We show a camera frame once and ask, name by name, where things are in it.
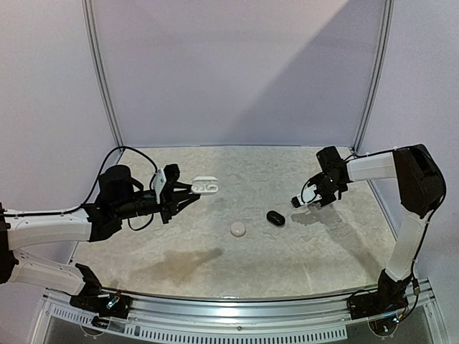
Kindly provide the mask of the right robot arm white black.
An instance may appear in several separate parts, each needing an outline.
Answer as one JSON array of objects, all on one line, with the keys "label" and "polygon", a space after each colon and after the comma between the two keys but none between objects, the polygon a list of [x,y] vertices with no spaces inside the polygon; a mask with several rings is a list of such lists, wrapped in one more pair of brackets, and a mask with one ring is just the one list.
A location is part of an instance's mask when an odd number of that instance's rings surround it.
[{"label": "right robot arm white black", "polygon": [[321,172],[311,177],[311,203],[328,205],[341,198],[350,183],[376,179],[397,182],[402,221],[394,250],[381,271],[375,292],[356,292],[347,300],[352,319],[382,315],[408,306],[406,288],[419,291],[415,261],[433,214],[446,196],[442,172],[423,144],[342,158],[336,147],[320,150]]}]

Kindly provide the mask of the black earbud charging case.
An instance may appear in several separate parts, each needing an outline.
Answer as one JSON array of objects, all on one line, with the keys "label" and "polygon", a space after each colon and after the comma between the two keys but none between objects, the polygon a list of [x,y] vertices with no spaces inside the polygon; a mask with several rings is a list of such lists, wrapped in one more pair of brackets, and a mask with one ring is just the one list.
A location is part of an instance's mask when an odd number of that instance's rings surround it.
[{"label": "black earbud charging case", "polygon": [[285,225],[285,217],[273,210],[266,213],[266,219],[269,223],[276,227],[282,227]]}]

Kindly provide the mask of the pink earbud charging case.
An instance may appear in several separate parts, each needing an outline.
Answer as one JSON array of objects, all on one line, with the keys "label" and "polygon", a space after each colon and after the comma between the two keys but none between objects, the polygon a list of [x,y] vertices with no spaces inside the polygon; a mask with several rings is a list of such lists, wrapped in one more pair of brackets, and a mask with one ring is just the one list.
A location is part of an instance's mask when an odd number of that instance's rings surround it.
[{"label": "pink earbud charging case", "polygon": [[234,237],[243,237],[247,233],[247,228],[242,222],[236,221],[231,224],[230,233]]}]

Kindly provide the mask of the white earbud charging case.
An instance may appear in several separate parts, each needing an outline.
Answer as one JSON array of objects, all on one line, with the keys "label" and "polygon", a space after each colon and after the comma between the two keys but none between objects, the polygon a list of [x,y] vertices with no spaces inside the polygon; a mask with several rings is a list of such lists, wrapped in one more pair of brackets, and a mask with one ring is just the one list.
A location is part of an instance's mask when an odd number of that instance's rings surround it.
[{"label": "white earbud charging case", "polygon": [[219,190],[219,181],[214,176],[197,176],[191,183],[191,192],[199,195],[212,195]]}]

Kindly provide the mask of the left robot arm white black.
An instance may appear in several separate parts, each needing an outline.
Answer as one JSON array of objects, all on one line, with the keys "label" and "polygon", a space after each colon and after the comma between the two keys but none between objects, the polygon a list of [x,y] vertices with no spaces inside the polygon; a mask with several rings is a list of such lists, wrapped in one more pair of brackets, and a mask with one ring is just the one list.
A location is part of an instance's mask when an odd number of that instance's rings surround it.
[{"label": "left robot arm white black", "polygon": [[165,166],[146,190],[129,167],[110,167],[98,178],[95,202],[76,211],[41,215],[1,210],[1,283],[21,282],[57,290],[70,296],[70,304],[100,317],[126,319],[132,299],[121,291],[104,292],[95,273],[84,264],[60,264],[24,252],[25,247],[53,242],[101,242],[138,216],[160,214],[168,223],[202,193],[214,192],[194,180],[179,182],[176,164]]}]

